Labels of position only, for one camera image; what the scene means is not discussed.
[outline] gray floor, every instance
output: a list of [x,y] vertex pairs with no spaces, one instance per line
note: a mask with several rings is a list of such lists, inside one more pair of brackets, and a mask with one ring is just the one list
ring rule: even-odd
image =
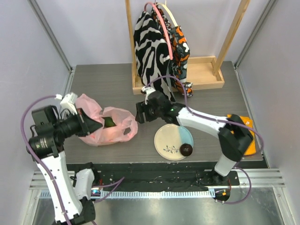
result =
[[[242,199],[247,191],[232,189],[228,201]],[[211,198],[120,199],[99,202],[95,210],[98,225],[284,225],[272,188],[253,188],[236,205]],[[40,199],[33,225],[51,225],[53,220],[52,200]]]
[[[246,105],[231,62],[221,67],[225,80],[224,87],[213,90],[198,90],[188,99],[195,110],[218,116],[237,114],[248,116]],[[113,106],[136,114],[135,104],[143,101],[143,95],[133,95],[131,64],[84,65],[77,66],[71,90],[81,95],[85,93],[95,99],[102,108]],[[178,102],[183,103],[180,95]],[[154,135],[165,124],[161,119],[139,125],[138,134],[129,142],[108,146],[92,147],[77,137],[65,141],[67,163],[126,163],[126,162],[166,162],[155,150]],[[194,138],[194,152],[182,161],[218,161],[221,155],[219,141],[204,132],[188,128]],[[262,160],[260,153],[245,160]]]

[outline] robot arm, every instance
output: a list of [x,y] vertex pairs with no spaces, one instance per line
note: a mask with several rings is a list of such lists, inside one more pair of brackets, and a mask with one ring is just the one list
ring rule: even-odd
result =
[[171,103],[163,93],[151,87],[143,87],[142,92],[146,95],[145,101],[136,104],[136,121],[139,123],[145,122],[144,115],[146,121],[153,121],[160,117],[166,123],[192,127],[219,139],[222,155],[214,168],[216,182],[226,178],[232,168],[242,159],[253,140],[253,136],[247,129],[219,122],[230,120],[244,124],[237,115],[227,118],[192,110],[196,114],[213,118],[214,121],[211,121],[193,115],[184,104]]
[[[90,199],[92,185],[100,180],[92,163],[81,166],[75,173],[73,186],[68,175],[64,140],[72,135],[86,136],[102,127],[102,124],[89,118],[74,104],[77,95],[67,94],[60,102],[62,109],[70,114],[65,120],[59,118],[55,106],[46,106],[32,111],[37,136],[29,139],[29,144],[53,174],[58,185],[66,213],[73,225],[81,225],[95,219],[94,204]],[[53,201],[55,223],[65,225],[66,220],[60,208],[57,192],[45,169],[37,163],[43,173]]]

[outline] white wall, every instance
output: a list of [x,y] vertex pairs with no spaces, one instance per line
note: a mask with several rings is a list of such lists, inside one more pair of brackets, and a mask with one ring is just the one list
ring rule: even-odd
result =
[[[21,115],[35,99],[61,93],[68,72],[27,1],[0,1],[0,31],[0,223],[18,225],[36,168],[21,138]],[[32,123],[28,116],[28,135]]]
[[[236,61],[268,0],[251,0],[225,60]],[[131,0],[133,25],[146,1]],[[125,0],[38,0],[69,62],[130,63]],[[240,0],[168,0],[192,56],[218,55]]]
[[300,224],[300,1],[278,1],[240,66],[271,167],[280,169]]

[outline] dark brown round object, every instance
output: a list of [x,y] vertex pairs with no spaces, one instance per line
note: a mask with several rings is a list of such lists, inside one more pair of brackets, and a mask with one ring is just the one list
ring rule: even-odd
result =
[[183,156],[190,156],[193,152],[193,147],[185,143],[180,146],[179,151]]

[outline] wooden post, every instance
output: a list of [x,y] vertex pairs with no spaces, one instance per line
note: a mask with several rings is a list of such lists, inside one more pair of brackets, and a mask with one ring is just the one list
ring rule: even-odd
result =
[[218,73],[219,69],[221,68],[221,65],[224,61],[224,58],[225,58],[227,52],[228,52],[230,44],[233,41],[234,35],[235,35],[239,25],[240,25],[240,22],[241,22],[244,14],[245,14],[245,11],[246,11],[249,3],[250,3],[250,0],[241,0],[240,1],[239,8],[236,11],[236,14],[235,14],[234,19],[231,23],[231,26],[229,28],[229,31],[228,31],[227,36],[225,38],[225,41],[222,45],[221,51],[220,51],[220,53],[217,57],[217,61],[214,65],[214,68],[213,68],[214,75],[216,75]]
[[133,28],[132,28],[132,20],[131,20],[131,8],[130,8],[130,0],[125,0],[126,12],[127,12],[127,22],[129,29],[129,38],[131,45],[131,55],[132,55],[132,83],[133,87],[135,86],[135,82],[137,81],[137,72],[136,72],[136,61],[135,61],[135,43],[133,39]]

